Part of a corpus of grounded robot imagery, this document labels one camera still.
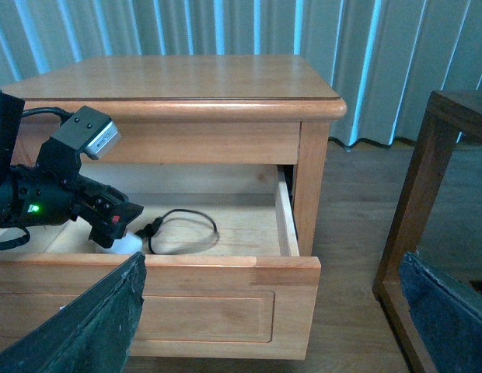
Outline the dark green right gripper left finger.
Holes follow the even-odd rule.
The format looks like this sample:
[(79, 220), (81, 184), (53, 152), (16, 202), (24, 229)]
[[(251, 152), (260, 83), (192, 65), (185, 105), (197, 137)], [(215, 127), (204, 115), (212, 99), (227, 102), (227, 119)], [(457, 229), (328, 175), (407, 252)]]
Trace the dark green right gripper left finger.
[(121, 372), (141, 318), (145, 256), (136, 253), (0, 353), (0, 372)]

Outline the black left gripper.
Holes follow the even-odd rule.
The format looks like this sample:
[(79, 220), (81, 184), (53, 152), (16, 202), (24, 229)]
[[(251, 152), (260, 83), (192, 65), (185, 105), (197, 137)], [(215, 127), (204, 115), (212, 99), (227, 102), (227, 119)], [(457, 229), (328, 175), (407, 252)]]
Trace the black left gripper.
[(144, 211), (113, 187), (78, 175), (65, 183), (52, 170), (13, 166), (7, 179), (12, 197), (7, 226), (61, 225), (80, 217), (91, 229), (88, 240), (110, 248), (127, 233), (127, 226)]

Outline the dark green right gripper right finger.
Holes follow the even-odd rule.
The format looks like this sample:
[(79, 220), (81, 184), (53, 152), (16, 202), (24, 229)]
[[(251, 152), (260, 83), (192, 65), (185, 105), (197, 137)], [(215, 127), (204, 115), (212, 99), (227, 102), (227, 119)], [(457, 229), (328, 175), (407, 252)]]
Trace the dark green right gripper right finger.
[(400, 281), (416, 330), (439, 372), (482, 372), (482, 295), (413, 253)]

